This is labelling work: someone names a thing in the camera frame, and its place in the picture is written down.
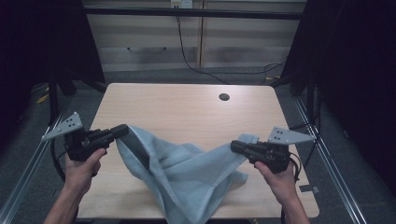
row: gray cloth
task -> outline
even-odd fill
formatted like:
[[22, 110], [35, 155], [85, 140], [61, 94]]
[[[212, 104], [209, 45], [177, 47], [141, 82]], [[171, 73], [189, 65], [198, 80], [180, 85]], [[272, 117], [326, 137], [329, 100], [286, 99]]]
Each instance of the gray cloth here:
[[[206, 223], [231, 184], [244, 184], [248, 179], [235, 171], [246, 158], [231, 152], [233, 139], [203, 152], [194, 144], [175, 145], [143, 129], [129, 128], [117, 140], [120, 155], [132, 175], [154, 194], [170, 224]], [[241, 134], [238, 140], [257, 142], [258, 137]]]

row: aluminum rail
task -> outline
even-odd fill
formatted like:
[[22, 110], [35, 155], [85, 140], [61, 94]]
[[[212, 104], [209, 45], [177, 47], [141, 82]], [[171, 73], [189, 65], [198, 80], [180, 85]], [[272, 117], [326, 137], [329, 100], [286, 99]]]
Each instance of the aluminum rail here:
[[353, 223], [355, 224], [366, 224], [366, 219], [357, 203], [355, 197], [353, 196], [352, 192], [350, 191], [347, 183], [345, 182], [344, 178], [342, 177], [340, 171], [338, 170], [337, 165], [335, 164], [334, 160], [332, 159], [332, 154], [330, 153], [329, 149], [327, 149], [323, 139], [318, 137], [318, 129], [316, 126], [312, 126], [309, 124], [309, 117], [307, 116], [307, 111], [303, 101], [300, 98], [295, 100], [295, 103], [298, 107], [300, 115], [302, 116], [305, 123], [307, 123], [307, 129], [311, 135], [313, 135], [318, 141], [318, 153], [322, 158], [324, 165], [326, 166], [327, 171], [332, 178], [332, 182], [334, 183], [335, 187], [338, 190], [338, 193], [341, 196], [341, 199], [348, 211], [350, 217], [352, 218]]
[[[49, 126], [46, 130], [45, 134], [51, 130], [54, 130], [56, 126], [62, 121], [64, 117], [64, 112], [70, 106], [73, 97], [68, 97], [65, 102], [65, 107], [61, 111], [58, 118], [55, 120], [52, 126]], [[26, 194], [29, 186], [32, 182], [32, 179], [37, 171], [39, 164], [42, 162], [48, 147], [50, 146], [50, 141], [42, 142], [40, 139], [40, 143], [35, 150], [35, 154], [30, 159], [26, 169], [21, 175], [20, 180], [17, 185], [14, 187], [14, 190], [9, 194], [6, 202], [4, 203], [2, 209], [0, 210], [0, 224], [9, 224], [14, 218], [15, 214], [18, 211], [18, 208], [21, 205], [24, 195]]]
[[137, 15], [137, 16], [179, 16], [179, 17], [212, 17], [212, 18], [241, 18], [299, 21], [305, 17], [300, 12], [269, 12], [269, 11], [241, 11], [216, 10], [195, 8], [167, 8], [167, 7], [52, 7], [33, 6], [32, 10], [45, 13], [79, 13], [96, 15]]

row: dark background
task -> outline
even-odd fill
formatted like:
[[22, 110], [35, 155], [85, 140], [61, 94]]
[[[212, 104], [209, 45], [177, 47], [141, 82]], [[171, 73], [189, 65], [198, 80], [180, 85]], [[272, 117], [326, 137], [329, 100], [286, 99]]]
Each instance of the dark background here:
[[105, 81], [86, 15], [37, 9], [49, 4], [82, 7], [79, 0], [0, 1], [0, 147], [12, 136], [35, 84], [48, 82], [51, 74], [63, 83]]
[[396, 3], [308, 1], [283, 77], [310, 75], [364, 157], [396, 195]]

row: black cable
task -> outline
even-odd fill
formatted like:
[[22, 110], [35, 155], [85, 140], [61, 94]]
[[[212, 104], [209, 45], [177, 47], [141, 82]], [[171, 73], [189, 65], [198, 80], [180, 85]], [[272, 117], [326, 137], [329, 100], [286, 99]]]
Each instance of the black cable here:
[[315, 133], [315, 143], [314, 145], [311, 147], [308, 157], [306, 158], [306, 161], [304, 163], [304, 168], [306, 168], [306, 166], [308, 165], [309, 161], [311, 160], [312, 154], [314, 153], [315, 147], [318, 145], [318, 141], [321, 138], [320, 136], [320, 126], [321, 126], [321, 114], [320, 114], [320, 110], [321, 110], [321, 103], [322, 103], [322, 97], [320, 95], [320, 92], [317, 90], [317, 112], [315, 114], [315, 119], [318, 120], [318, 125], [317, 125], [317, 129], [318, 132]]
[[[55, 138], [50, 140], [50, 144], [49, 145], [50, 145], [50, 155], [52, 157], [52, 162], [53, 162], [53, 165], [55, 167], [55, 170], [58, 173], [59, 177], [64, 182], [66, 180], [66, 175], [64, 174], [64, 170], [62, 169], [61, 162], [59, 161], [59, 159], [66, 152], [61, 153], [61, 155], [59, 155], [58, 157], [56, 156], [56, 152], [55, 152]], [[78, 208], [77, 208], [76, 213], [74, 214], [73, 223], [77, 223], [76, 222], [77, 216], [78, 216]]]
[[66, 179], [66, 176], [64, 174], [64, 170], [62, 169], [61, 163], [59, 162], [59, 159], [56, 157], [55, 139], [54, 138], [52, 138], [50, 140], [50, 155], [52, 157], [53, 166], [55, 167], [56, 172], [58, 173], [59, 177], [64, 182]]
[[[295, 167], [294, 183], [296, 183], [299, 180], [298, 176], [300, 175], [300, 172], [302, 169], [302, 163], [301, 163], [300, 158], [296, 154], [294, 154], [294, 153], [290, 153], [290, 154], [293, 155], [299, 162], [299, 164], [297, 164], [297, 162], [294, 159], [290, 158], [291, 163], [293, 163], [293, 165]], [[280, 211], [280, 223], [286, 224], [286, 215], [285, 215], [285, 210], [283, 209], [283, 206], [282, 206], [282, 210]]]
[[[218, 77], [216, 77], [216, 76], [214, 76], [214, 75], [215, 75], [215, 74], [218, 74], [218, 75], [219, 75], [219, 74], [233, 74], [233, 75], [258, 75], [258, 74], [266, 74], [267, 72], [269, 72], [269, 71], [271, 71], [271, 70], [274, 70], [274, 69], [276, 69], [278, 66], [284, 65], [284, 64], [286, 63], [286, 61], [283, 62], [283, 63], [270, 63], [270, 64], [267, 64], [267, 65], [264, 66], [264, 70], [263, 70], [263, 71], [260, 71], [260, 72], [252, 72], [252, 73], [246, 73], [246, 72], [210, 72], [210, 73], [209, 73], [209, 72], [197, 70], [197, 69], [191, 67], [190, 64], [187, 62], [187, 59], [186, 59], [186, 54], [185, 54], [185, 52], [184, 52], [183, 39], [182, 39], [182, 37], [181, 37], [180, 17], [177, 17], [177, 29], [178, 29], [178, 37], [179, 37], [179, 39], [180, 39], [181, 53], [182, 53], [182, 55], [183, 55], [184, 63], [185, 63], [192, 71], [194, 71], [194, 72], [196, 72], [196, 73], [200, 73], [200, 74], [205, 74], [205, 75], [211, 76], [211, 77], [215, 78], [216, 80], [218, 80], [218, 81], [220, 81], [220, 82], [222, 82], [222, 83], [224, 83], [224, 84], [226, 84], [226, 85], [231, 85], [231, 84], [228, 83], [228, 82], [226, 82], [226, 81], [224, 81], [224, 80], [222, 80], [222, 79], [220, 79], [220, 78], [218, 78]], [[262, 84], [265, 82], [265, 79], [266, 79], [266, 76], [265, 76], [264, 80], [263, 80], [259, 85], [262, 85]]]

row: wooden table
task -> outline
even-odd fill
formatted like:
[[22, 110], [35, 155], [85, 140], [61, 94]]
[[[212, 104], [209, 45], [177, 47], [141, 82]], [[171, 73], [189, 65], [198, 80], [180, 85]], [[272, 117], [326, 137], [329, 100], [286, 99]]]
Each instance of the wooden table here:
[[[228, 101], [219, 98], [230, 96]], [[175, 144], [194, 143], [210, 150], [253, 133], [266, 141], [274, 126], [288, 128], [271, 87], [111, 84], [93, 121], [92, 130], [126, 123], [146, 129]], [[290, 151], [297, 153], [294, 146]], [[99, 175], [79, 207], [80, 218], [163, 218], [146, 185], [125, 167], [115, 143], [101, 160]], [[238, 169], [247, 183], [227, 193], [212, 218], [279, 217], [280, 205], [261, 174], [245, 161]], [[304, 170], [297, 185], [307, 185]], [[301, 193], [309, 217], [318, 215], [313, 193]]]

